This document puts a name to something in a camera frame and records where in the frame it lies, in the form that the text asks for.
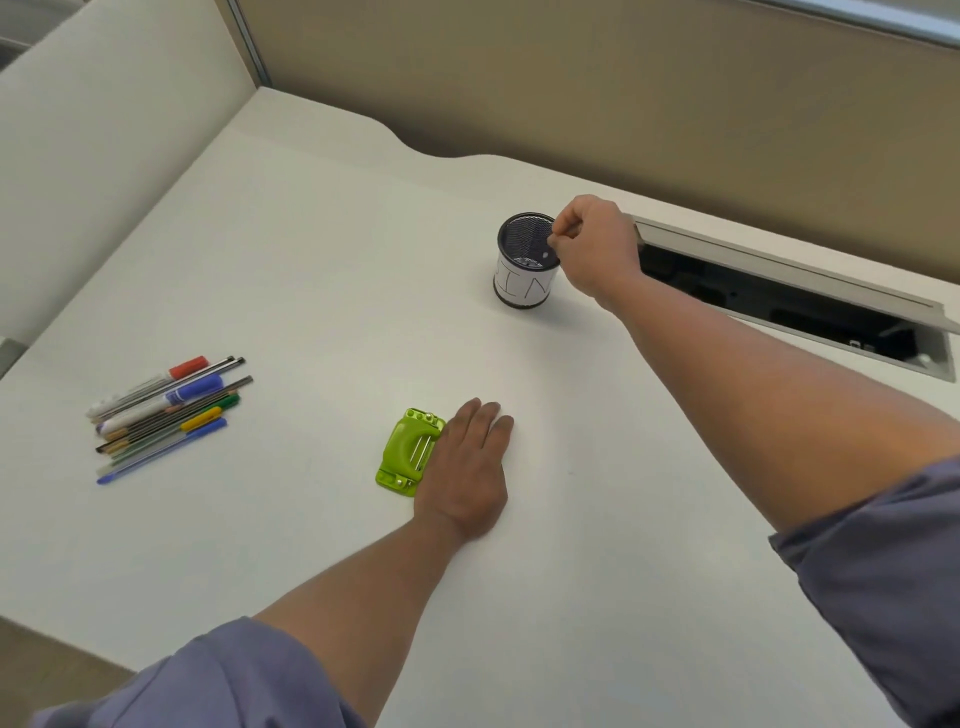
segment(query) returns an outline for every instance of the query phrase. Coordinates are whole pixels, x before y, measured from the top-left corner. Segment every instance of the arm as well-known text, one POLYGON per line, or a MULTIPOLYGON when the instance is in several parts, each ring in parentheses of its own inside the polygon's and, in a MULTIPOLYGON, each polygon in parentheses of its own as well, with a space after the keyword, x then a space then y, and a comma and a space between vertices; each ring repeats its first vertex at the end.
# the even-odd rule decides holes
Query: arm
POLYGON ((507 502, 500 465, 513 419, 467 402, 447 424, 414 499, 414 518, 256 616, 306 645, 373 726, 420 615, 454 554, 493 528, 507 502))
POLYGON ((611 311, 724 470, 778 531, 874 496, 960 453, 940 410, 804 352, 640 272, 614 203, 573 200, 551 245, 611 311))

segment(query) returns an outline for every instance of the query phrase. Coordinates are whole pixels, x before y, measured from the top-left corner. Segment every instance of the green hole punch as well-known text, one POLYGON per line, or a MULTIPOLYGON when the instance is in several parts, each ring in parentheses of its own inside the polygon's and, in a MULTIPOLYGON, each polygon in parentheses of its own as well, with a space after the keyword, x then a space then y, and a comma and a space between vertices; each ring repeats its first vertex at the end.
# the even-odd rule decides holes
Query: green hole punch
POLYGON ((445 425, 431 412, 413 408, 404 412, 383 449, 376 482, 402 496, 413 497, 445 425))

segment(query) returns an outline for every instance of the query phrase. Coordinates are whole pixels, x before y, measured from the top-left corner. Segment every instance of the pen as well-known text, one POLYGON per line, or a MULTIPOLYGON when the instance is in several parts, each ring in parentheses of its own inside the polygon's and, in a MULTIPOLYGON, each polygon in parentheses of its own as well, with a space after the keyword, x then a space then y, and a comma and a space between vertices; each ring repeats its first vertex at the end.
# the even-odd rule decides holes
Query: pen
POLYGON ((180 435, 183 432, 189 432, 191 430, 197 429, 203 425, 206 425, 208 422, 216 420, 220 415, 224 413, 225 410, 231 409, 240 403, 240 395, 233 394, 224 397, 222 400, 215 402, 210 405, 208 409, 205 409, 199 415, 194 415, 188 420, 185 420, 181 423, 170 425, 169 427, 164 427, 162 430, 148 435, 147 437, 135 442, 130 443, 124 448, 113 450, 110 455, 112 460, 109 465, 105 465, 99 471, 98 475, 103 475, 111 471, 116 464, 124 460, 128 460, 134 455, 144 452, 145 450, 156 448, 157 445, 166 445, 173 435, 180 435))
POLYGON ((109 420, 114 415, 120 412, 123 412, 125 409, 129 409, 130 407, 133 407, 136 404, 140 404, 143 401, 149 400, 152 397, 165 394, 171 389, 177 389, 178 387, 181 387, 184 384, 189 384, 190 382, 196 381, 197 379, 201 379, 207 375, 222 374, 227 370, 240 366, 245 361, 246 359, 244 359, 242 356, 239 359, 236 359, 236 357, 234 356, 228 356, 226 359, 221 359, 216 364, 211 364, 208 367, 204 367, 203 369, 199 370, 198 372, 195 372, 192 375, 185 376, 183 379, 179 379, 174 382, 167 382, 166 384, 160 384, 157 387, 154 387, 153 389, 144 390, 143 392, 136 395, 135 397, 130 398, 129 400, 118 402, 116 406, 112 407, 106 412, 102 412, 97 417, 91 417, 90 421, 93 422, 95 425, 98 425, 104 422, 105 420, 109 420))
POLYGON ((94 419, 104 414, 105 412, 117 407, 124 402, 129 402, 134 400, 139 395, 153 392, 155 389, 162 387, 165 384, 169 384, 172 381, 177 381, 178 379, 183 379, 185 376, 190 376, 197 373, 199 370, 203 369, 206 366, 209 366, 210 362, 206 360, 205 356, 198 356, 189 361, 184 361, 182 364, 178 364, 176 367, 168 369, 162 374, 151 376, 144 382, 140 382, 135 387, 124 392, 122 395, 111 395, 105 400, 100 400, 88 410, 86 410, 86 416, 90 419, 94 419))
POLYGON ((143 457, 134 460, 131 463, 128 463, 120 468, 117 468, 115 471, 107 473, 106 475, 101 475, 97 478, 97 485, 107 485, 110 482, 113 482, 118 477, 126 475, 130 471, 134 471, 139 468, 141 465, 146 465, 147 463, 153 462, 160 457, 163 457, 168 452, 173 452, 175 449, 182 448, 184 445, 189 445, 195 440, 210 434, 211 432, 216 432, 218 429, 227 426, 227 421, 220 417, 214 420, 212 423, 208 423, 203 427, 193 430, 192 432, 187 432, 183 435, 182 438, 178 439, 177 442, 172 445, 168 445, 165 448, 159 449, 156 452, 151 452, 149 455, 144 455, 143 457))
POLYGON ((101 435, 109 435, 115 429, 132 425, 157 412, 162 412, 171 404, 183 404, 186 401, 195 400, 223 386, 224 381, 220 375, 205 376, 203 379, 184 384, 180 389, 174 389, 166 394, 157 395, 151 400, 141 402, 130 409, 125 409, 106 422, 97 425, 97 432, 101 435))
POLYGON ((96 448, 97 452, 111 453, 137 440, 141 440, 148 435, 152 435, 164 427, 178 425, 184 420, 190 419, 198 412, 203 411, 217 400, 221 400, 229 394, 234 394, 238 389, 252 382, 252 376, 244 376, 242 379, 237 379, 231 384, 225 385, 223 389, 218 389, 216 392, 202 397, 199 400, 194 400, 188 404, 178 404, 177 406, 168 407, 163 412, 157 412, 155 415, 141 420, 138 423, 114 430, 109 435, 104 436, 107 441, 96 448))

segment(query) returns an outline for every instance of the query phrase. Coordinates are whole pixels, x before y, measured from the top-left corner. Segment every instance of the hand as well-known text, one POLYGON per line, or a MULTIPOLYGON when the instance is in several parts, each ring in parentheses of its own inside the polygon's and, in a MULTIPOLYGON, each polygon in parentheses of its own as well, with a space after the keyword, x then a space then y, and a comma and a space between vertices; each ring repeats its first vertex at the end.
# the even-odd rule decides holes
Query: hand
POLYGON ((464 542, 493 528, 507 504, 500 463, 514 429, 512 417, 491 427, 499 411, 495 401, 470 400, 446 424, 417 488, 414 518, 440 514, 464 542))
POLYGON ((642 275, 634 221, 609 200, 573 198, 557 215, 547 242, 569 281, 604 307, 621 281, 642 275))

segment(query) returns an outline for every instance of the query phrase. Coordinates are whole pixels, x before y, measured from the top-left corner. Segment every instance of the purple shirt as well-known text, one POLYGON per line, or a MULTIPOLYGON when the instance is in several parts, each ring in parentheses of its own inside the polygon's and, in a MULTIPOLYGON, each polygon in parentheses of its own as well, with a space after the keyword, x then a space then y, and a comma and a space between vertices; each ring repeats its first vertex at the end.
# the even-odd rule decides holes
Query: purple shirt
MULTIPOLYGON (((910 726, 960 726, 960 459, 770 541, 910 726)), ((363 722, 303 645, 239 619, 103 700, 37 714, 34 726, 362 728, 363 722)))

